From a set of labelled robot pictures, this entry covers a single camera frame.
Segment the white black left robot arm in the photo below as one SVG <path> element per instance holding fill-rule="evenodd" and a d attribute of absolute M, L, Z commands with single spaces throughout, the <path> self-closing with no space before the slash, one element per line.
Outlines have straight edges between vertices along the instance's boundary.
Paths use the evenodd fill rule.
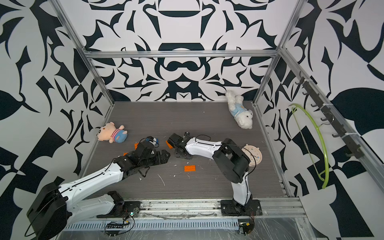
<path fill-rule="evenodd" d="M 125 201 L 115 191 L 101 197 L 89 196 L 118 183 L 152 166 L 166 164 L 170 158 L 166 150 L 157 151 L 149 142 L 124 156 L 114 158 L 106 167 L 78 180 L 57 185 L 54 182 L 42 187 L 27 217 L 37 240 L 50 240 L 65 227 L 99 215 L 120 215 Z"/>

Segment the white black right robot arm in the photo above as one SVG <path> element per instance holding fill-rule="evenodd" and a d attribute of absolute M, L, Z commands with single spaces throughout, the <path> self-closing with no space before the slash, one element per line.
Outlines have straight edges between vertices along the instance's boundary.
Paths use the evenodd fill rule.
<path fill-rule="evenodd" d="M 249 203 L 252 198 L 248 183 L 251 160 L 244 152 L 245 148 L 236 145 L 231 139 L 210 142 L 192 137 L 188 132 L 182 137 L 172 134 L 167 144 L 169 148 L 175 149 L 177 158 L 192 159 L 194 156 L 201 156 L 215 161 L 232 184 L 235 205 L 245 207 Z"/>

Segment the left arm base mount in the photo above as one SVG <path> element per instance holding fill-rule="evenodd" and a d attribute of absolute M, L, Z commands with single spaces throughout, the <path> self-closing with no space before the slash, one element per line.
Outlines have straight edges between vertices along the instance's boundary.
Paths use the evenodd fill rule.
<path fill-rule="evenodd" d="M 98 219 L 118 217 L 124 218 L 128 215 L 136 217 L 138 212 L 140 211 L 140 201 L 124 201 L 122 196 L 116 191 L 110 191 L 107 193 L 107 195 L 112 197 L 115 205 L 108 214 L 97 215 Z"/>

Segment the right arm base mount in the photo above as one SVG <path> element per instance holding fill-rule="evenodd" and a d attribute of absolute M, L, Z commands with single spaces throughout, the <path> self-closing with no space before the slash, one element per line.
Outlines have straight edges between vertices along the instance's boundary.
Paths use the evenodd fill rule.
<path fill-rule="evenodd" d="M 250 199 L 245 206 L 235 200 L 221 200 L 221 212 L 225 216 L 262 216 L 263 211 L 259 200 Z"/>

